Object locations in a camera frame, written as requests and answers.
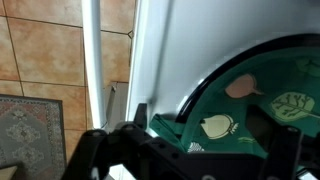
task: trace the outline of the black plastic part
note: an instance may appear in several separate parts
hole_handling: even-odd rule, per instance
[[[147,129],[147,104],[140,103],[133,120],[141,129]]]
[[[299,129],[282,126],[276,133],[259,179],[294,180],[302,137]]]
[[[317,160],[314,157],[319,156],[315,150],[317,140],[307,136],[302,140],[301,131],[294,127],[279,127],[266,161],[250,154],[184,153],[160,137],[152,138],[132,122],[119,123],[117,127],[108,135],[103,130],[84,133],[62,179],[104,179],[111,166],[123,164],[141,180],[204,177],[255,180],[259,176],[260,179],[290,180],[295,178],[301,144],[312,154],[306,167],[310,168],[311,162]],[[308,171],[318,175],[319,168]]]
[[[320,169],[320,151],[317,149],[319,142],[317,142],[317,140],[313,137],[304,135],[301,146],[300,165],[309,168]]]
[[[286,49],[286,48],[293,48],[293,47],[320,47],[320,35],[319,34],[301,34],[301,35],[292,35],[286,36],[278,39],[274,39],[268,41],[266,43],[262,43],[261,45],[255,46],[236,57],[230,59],[228,62],[220,66],[217,70],[211,73],[189,96],[183,107],[181,108],[176,122],[179,123],[186,123],[190,112],[192,111],[193,107],[198,102],[199,98],[206,90],[206,88],[211,84],[214,80],[218,77],[222,76],[225,72],[229,69],[235,67],[236,65],[240,64],[241,62],[254,57],[256,55]]]
[[[246,115],[246,128],[259,145],[269,152],[275,132],[280,125],[256,105],[249,105]]]
[[[106,132],[103,130],[90,130],[82,135],[62,180],[93,179],[91,170],[97,166],[95,162],[96,155],[98,154],[100,143],[105,139],[106,135]],[[105,168],[99,169],[100,179],[104,177],[103,172],[106,174],[109,172],[108,167],[105,166]]]

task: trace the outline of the grout line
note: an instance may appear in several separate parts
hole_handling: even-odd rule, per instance
[[[129,36],[129,38],[132,39],[132,36],[130,35],[130,33],[133,36],[133,30],[129,31],[128,34],[127,34]]]
[[[7,17],[10,18],[10,19],[18,19],[18,20],[32,21],[32,22],[38,22],[38,23],[46,23],[46,24],[59,25],[59,26],[82,28],[81,26],[67,25],[67,24],[59,24],[59,23],[48,22],[48,21],[40,21],[40,20],[26,19],[26,18],[20,18],[20,17],[12,17],[12,16],[7,16]]]
[[[25,20],[25,21],[31,21],[31,22],[37,22],[37,23],[45,23],[45,24],[52,24],[52,25],[58,25],[58,26],[66,26],[66,27],[73,27],[73,28],[81,28],[82,26],[76,26],[76,25],[68,25],[68,24],[59,24],[55,22],[48,22],[48,21],[41,21],[41,20],[34,20],[34,19],[26,19],[26,18],[20,18],[20,17],[12,17],[7,16],[10,19],[17,19],[17,20]],[[101,32],[107,32],[107,33],[114,33],[114,34],[121,34],[121,35],[128,35],[128,33],[123,32],[116,32],[116,31],[108,31],[108,30],[100,30]]]
[[[128,35],[128,33],[122,33],[122,32],[115,32],[115,31],[108,31],[108,30],[101,30],[102,32],[107,32],[107,33],[114,33],[114,34],[120,34],[120,35]]]
[[[85,86],[81,86],[81,85],[57,84],[57,83],[46,83],[46,82],[33,82],[33,81],[21,81],[21,82],[24,82],[24,83],[35,83],[35,84],[58,85],[58,86],[85,87]]]
[[[4,14],[5,15],[0,15],[2,17],[7,17],[7,11],[6,11],[6,7],[4,6],[4,1],[2,1],[2,7],[3,7],[3,10],[4,10]]]
[[[112,81],[112,82],[116,82],[116,83],[129,83],[127,81]]]
[[[9,37],[10,37],[10,40],[11,40],[11,47],[12,47],[13,57],[14,57],[14,61],[16,63],[17,73],[18,73],[18,77],[19,77],[20,88],[21,88],[22,96],[24,96],[24,91],[23,91],[22,82],[21,82],[21,75],[20,75],[19,65],[18,65],[18,61],[17,61],[16,51],[15,51],[15,48],[14,48],[14,45],[13,45],[11,29],[10,29],[10,26],[9,26],[8,18],[6,18],[6,22],[7,22]]]
[[[1,79],[1,78],[0,78],[0,81],[12,81],[12,82],[20,82],[20,80],[8,80],[8,79]]]

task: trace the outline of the green mat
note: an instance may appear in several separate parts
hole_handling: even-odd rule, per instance
[[[207,87],[185,124],[156,114],[150,127],[184,152],[265,157],[245,127],[249,104],[314,137],[320,129],[320,48],[288,48],[247,59]]]

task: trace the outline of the black frame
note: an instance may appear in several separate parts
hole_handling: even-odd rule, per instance
[[[320,177],[319,165],[312,158],[311,161],[299,158],[300,149],[311,153],[310,156],[319,154],[313,143],[318,144],[320,134],[312,138],[298,128],[279,126],[266,159],[251,154],[184,153],[161,137],[152,138],[145,132],[146,115],[147,105],[139,104],[134,121],[119,123],[112,133],[85,132],[62,179],[104,179],[109,168],[117,164],[123,164],[136,179],[293,180],[298,178],[298,163],[312,168],[316,165],[313,172],[308,171]]]
[[[181,108],[178,116],[176,117],[176,122],[178,123],[186,123],[190,112],[198,102],[202,93],[207,89],[209,84],[211,84],[214,80],[216,80],[219,76],[223,75],[230,68],[240,64],[241,62],[254,57],[256,55],[292,48],[292,47],[320,47],[320,34],[299,34],[299,35],[291,35],[285,36],[281,38],[277,38],[265,43],[262,43],[258,46],[252,47],[247,51],[242,52],[241,54],[235,56],[231,60],[224,63],[217,70],[212,72],[189,96],[187,101],[184,103]]]

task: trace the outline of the floor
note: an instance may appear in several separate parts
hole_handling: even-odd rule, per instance
[[[135,0],[101,0],[104,85],[129,81]],[[0,0],[0,93],[63,101],[69,160],[92,128],[80,0]]]

